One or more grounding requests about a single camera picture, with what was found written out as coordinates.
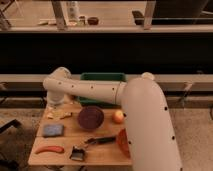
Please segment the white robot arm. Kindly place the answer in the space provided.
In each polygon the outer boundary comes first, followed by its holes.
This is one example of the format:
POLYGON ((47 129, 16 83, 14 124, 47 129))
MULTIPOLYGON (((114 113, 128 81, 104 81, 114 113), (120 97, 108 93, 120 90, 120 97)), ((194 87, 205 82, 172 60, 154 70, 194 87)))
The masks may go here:
POLYGON ((43 86, 50 105, 61 104, 66 94, 119 105, 134 171, 183 171, 167 101, 156 81, 142 76, 127 82, 75 80, 59 67, 43 86))

